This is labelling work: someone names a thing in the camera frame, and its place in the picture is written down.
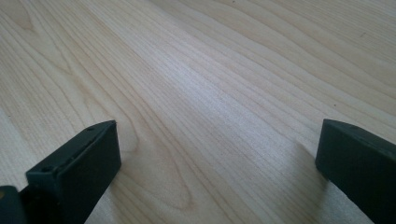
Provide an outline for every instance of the light wood tabletop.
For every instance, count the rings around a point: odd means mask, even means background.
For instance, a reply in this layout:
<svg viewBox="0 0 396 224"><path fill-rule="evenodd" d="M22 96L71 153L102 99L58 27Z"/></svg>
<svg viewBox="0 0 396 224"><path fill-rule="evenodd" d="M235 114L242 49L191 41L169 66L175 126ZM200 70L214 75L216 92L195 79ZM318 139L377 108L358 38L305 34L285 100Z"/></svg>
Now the light wood tabletop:
<svg viewBox="0 0 396 224"><path fill-rule="evenodd" d="M87 223L371 223L314 160L323 119L396 142L396 2L0 0L0 185L110 119Z"/></svg>

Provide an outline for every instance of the wood grain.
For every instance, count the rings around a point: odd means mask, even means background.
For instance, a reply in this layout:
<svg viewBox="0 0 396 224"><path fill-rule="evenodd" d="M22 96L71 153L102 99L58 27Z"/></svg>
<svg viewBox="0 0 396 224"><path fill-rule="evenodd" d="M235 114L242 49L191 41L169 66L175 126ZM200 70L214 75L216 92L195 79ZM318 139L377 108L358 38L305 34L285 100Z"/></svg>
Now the wood grain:
<svg viewBox="0 0 396 224"><path fill-rule="evenodd" d="M321 122L395 117L395 1L0 0L0 184L115 119L87 223L371 223L315 168Z"/></svg>

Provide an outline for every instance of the wooden surface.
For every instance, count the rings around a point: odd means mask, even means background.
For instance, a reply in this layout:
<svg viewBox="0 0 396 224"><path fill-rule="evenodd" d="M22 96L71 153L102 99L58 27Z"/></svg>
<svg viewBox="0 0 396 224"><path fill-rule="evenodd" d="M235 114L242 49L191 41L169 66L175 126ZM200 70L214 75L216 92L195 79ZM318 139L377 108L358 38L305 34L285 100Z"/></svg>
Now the wooden surface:
<svg viewBox="0 0 396 224"><path fill-rule="evenodd" d="M371 223L321 122L396 142L393 0L0 0L0 184L87 126L122 168L87 223Z"/></svg>

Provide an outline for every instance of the black object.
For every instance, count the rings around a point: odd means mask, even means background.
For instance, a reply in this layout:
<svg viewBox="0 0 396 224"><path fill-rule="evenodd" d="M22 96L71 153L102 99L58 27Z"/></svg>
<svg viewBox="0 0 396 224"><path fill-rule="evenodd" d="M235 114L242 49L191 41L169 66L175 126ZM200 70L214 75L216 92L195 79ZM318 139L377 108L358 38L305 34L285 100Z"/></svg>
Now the black object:
<svg viewBox="0 0 396 224"><path fill-rule="evenodd" d="M120 166L116 121L95 124L26 172L19 194L0 187L0 223L84 223Z"/></svg>
<svg viewBox="0 0 396 224"><path fill-rule="evenodd" d="M396 223L396 146L325 119L316 166L375 223Z"/></svg>

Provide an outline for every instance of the black plastic part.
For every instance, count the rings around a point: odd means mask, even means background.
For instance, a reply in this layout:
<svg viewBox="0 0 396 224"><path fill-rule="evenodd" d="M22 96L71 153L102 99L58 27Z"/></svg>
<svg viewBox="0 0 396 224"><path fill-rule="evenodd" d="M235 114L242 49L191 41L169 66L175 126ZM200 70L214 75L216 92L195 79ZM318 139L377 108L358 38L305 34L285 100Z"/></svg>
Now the black plastic part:
<svg viewBox="0 0 396 224"><path fill-rule="evenodd" d="M93 125L30 169L19 197L0 188L0 223L84 223L120 166L116 121Z"/></svg>
<svg viewBox="0 0 396 224"><path fill-rule="evenodd" d="M20 195L15 187L0 187L0 211L0 223L26 223Z"/></svg>
<svg viewBox="0 0 396 224"><path fill-rule="evenodd" d="M396 146L325 119L316 166L374 223L396 223Z"/></svg>

